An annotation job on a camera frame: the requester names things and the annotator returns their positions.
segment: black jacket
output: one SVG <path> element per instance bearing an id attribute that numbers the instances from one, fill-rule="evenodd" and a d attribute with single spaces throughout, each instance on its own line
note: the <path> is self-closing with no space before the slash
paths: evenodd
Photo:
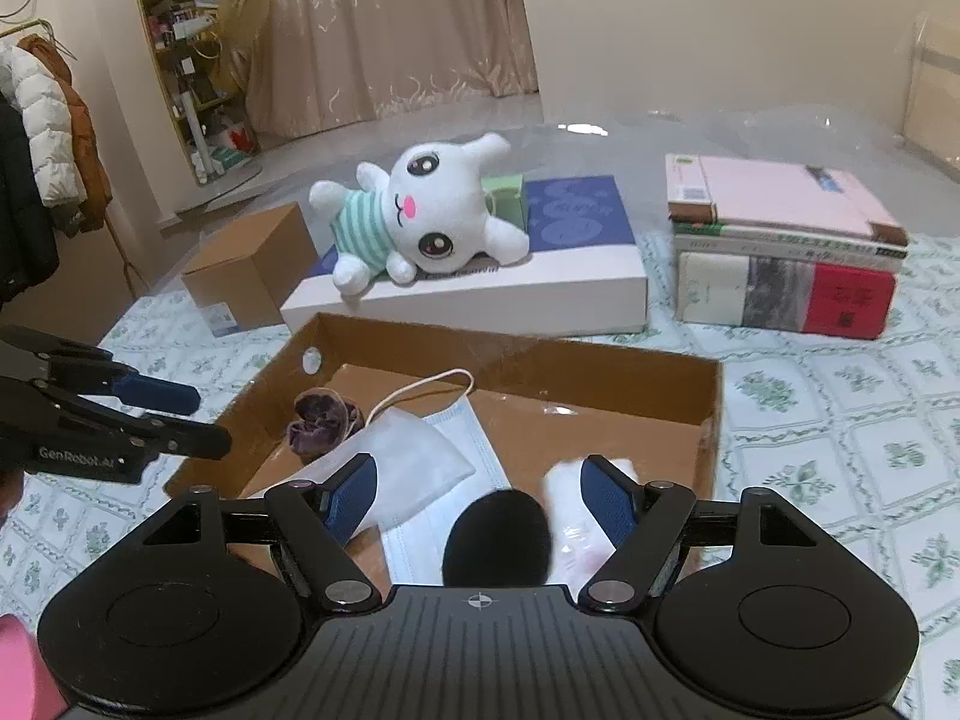
<path id="1" fill-rule="evenodd" d="M 23 118 L 0 98 L 0 302 L 59 266 L 50 214 L 40 201 Z"/>

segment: curtain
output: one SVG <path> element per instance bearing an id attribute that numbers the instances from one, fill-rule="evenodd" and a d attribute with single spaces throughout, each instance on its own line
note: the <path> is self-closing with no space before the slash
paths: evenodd
<path id="1" fill-rule="evenodd" d="M 535 90 L 523 0 L 274 0 L 247 110 L 258 131 L 296 138 Z"/>

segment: brown jacket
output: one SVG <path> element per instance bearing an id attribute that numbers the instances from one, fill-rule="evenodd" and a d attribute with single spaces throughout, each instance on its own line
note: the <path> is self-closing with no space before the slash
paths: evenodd
<path id="1" fill-rule="evenodd" d="M 52 43 L 40 35 L 28 35 L 16 45 L 37 57 L 46 69 L 51 71 L 61 89 L 64 90 L 66 103 L 70 108 L 73 159 L 77 163 L 80 179 L 83 180 L 83 186 L 86 189 L 86 199 L 80 204 L 80 213 L 83 214 L 80 230 L 83 232 L 99 230 L 104 226 L 104 213 L 107 212 L 107 204 L 113 199 L 113 194 L 110 191 L 107 172 L 104 171 L 104 166 L 97 155 L 97 136 L 93 131 L 90 111 L 80 95 L 70 86 L 73 82 L 70 68 Z"/>

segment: coat rack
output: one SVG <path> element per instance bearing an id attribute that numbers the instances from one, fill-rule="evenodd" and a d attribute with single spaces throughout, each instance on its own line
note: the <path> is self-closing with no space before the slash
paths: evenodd
<path id="1" fill-rule="evenodd" d="M 28 29 L 34 28 L 35 26 L 43 28 L 43 30 L 47 33 L 47 40 L 58 50 L 65 53 L 73 60 L 77 59 L 77 57 L 75 57 L 75 55 L 73 55 L 73 53 L 70 52 L 70 50 L 63 43 L 59 42 L 59 40 L 56 40 L 56 34 L 54 34 L 53 25 L 46 19 L 30 19 L 27 20 L 27 22 L 18 23 L 18 25 L 12 26 L 10 29 L 4 29 L 3 31 L 0 31 L 0 40 L 10 35 L 16 35 L 18 32 L 25 32 Z M 139 279 L 140 283 L 144 286 L 144 292 L 150 288 L 147 285 L 147 281 L 144 279 L 143 274 L 140 273 L 139 269 L 137 269 L 137 266 L 134 265 L 133 262 L 131 262 L 130 257 L 127 256 L 127 252 L 124 250 L 123 244 L 120 242 L 120 238 L 117 236 L 116 230 L 113 229 L 113 224 L 110 221 L 106 209 L 104 209 L 104 225 L 106 225 L 107 232 L 109 232 L 110 238 L 113 240 L 113 245 L 116 247 L 117 253 L 120 255 L 120 260 L 123 263 L 123 279 L 125 282 L 127 282 L 127 290 L 130 292 L 130 297 L 133 300 L 136 300 L 137 294 L 136 290 L 133 288 L 132 274 L 136 275 L 137 279 Z"/>

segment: white puffer jacket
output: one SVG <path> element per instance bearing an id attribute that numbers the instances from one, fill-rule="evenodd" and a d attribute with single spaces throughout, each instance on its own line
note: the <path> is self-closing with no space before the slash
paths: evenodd
<path id="1" fill-rule="evenodd" d="M 37 57 L 0 43 L 0 94 L 23 113 L 40 199 L 47 208 L 86 199 L 73 160 L 64 91 Z"/>

